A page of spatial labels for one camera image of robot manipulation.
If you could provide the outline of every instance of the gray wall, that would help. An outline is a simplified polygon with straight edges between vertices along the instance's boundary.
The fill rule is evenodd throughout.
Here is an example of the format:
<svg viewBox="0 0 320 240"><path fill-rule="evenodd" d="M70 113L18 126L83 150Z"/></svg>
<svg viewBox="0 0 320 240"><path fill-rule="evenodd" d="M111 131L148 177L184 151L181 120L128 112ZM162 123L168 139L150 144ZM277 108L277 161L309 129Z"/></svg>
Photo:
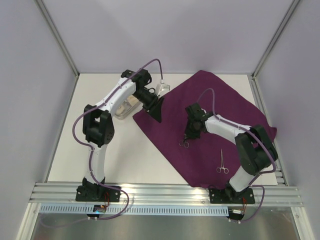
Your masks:
<svg viewBox="0 0 320 240"><path fill-rule="evenodd" d="M258 76L289 183L320 239L320 1L303 0Z"/></svg>
<svg viewBox="0 0 320 240"><path fill-rule="evenodd" d="M16 237L75 79L32 0L0 1L0 239Z"/></svg>
<svg viewBox="0 0 320 240"><path fill-rule="evenodd" d="M193 74L252 73L292 0L44 2L80 72Z"/></svg>

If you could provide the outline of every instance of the black mounting bracket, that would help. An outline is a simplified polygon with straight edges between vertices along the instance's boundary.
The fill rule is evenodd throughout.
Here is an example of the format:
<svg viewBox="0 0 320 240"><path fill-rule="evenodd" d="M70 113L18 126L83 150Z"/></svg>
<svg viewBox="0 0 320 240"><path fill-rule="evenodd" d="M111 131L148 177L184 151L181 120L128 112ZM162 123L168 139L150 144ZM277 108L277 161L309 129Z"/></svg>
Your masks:
<svg viewBox="0 0 320 240"><path fill-rule="evenodd" d="M211 204L243 204L246 200L246 204L255 204L255 196L252 188L247 188L237 196L230 198L226 194L226 190L218 190L215 188L209 188L209 198Z"/></svg>
<svg viewBox="0 0 320 240"><path fill-rule="evenodd" d="M114 190L110 188L106 188L100 186L96 183L91 183L87 181L84 177L82 180L82 185L78 186L76 189L76 202L109 202L110 203L118 203L120 201L120 190Z"/></svg>

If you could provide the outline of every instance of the maroon fabric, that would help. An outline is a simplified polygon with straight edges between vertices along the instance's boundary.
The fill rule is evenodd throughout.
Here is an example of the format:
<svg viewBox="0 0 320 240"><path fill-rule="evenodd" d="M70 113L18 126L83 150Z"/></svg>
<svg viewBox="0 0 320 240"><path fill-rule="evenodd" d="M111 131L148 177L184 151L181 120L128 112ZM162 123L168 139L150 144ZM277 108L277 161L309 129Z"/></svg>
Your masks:
<svg viewBox="0 0 320 240"><path fill-rule="evenodd" d="M215 134L202 133L200 139L188 140L189 148L179 146L179 141L184 138L188 118L185 108L194 104L207 88L215 91L217 114L243 125L261 124L269 137L272 140L275 138L277 129L268 125L266 117L258 108L220 78L206 71L198 71L165 95L162 123L152 119L143 110L135 114L133 119L190 186L223 189L240 167L238 152L233 143ZM207 111L212 110L211 91L205 93L199 104ZM221 165L221 149L224 167L229 169L228 174L223 171L217 173L217 167Z"/></svg>

